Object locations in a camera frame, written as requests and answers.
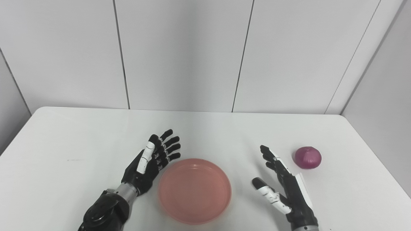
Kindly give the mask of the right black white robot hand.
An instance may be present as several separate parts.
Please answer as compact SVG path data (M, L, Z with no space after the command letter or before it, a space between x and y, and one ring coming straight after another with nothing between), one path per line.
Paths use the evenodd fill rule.
M266 161L266 167L276 173L285 194L279 193L259 177L251 180L254 188L275 209L286 216L292 231L318 231L318 220L314 215L313 205L304 185L302 174L292 174L282 159L276 156L269 147L261 145L260 151Z

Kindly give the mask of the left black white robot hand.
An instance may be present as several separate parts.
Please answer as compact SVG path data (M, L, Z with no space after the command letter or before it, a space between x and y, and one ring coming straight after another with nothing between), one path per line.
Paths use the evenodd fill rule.
M138 195L147 193L159 172L171 161L179 159L180 137L173 136L173 130L166 130L161 136L152 134L148 145L128 165L121 183L134 187Z

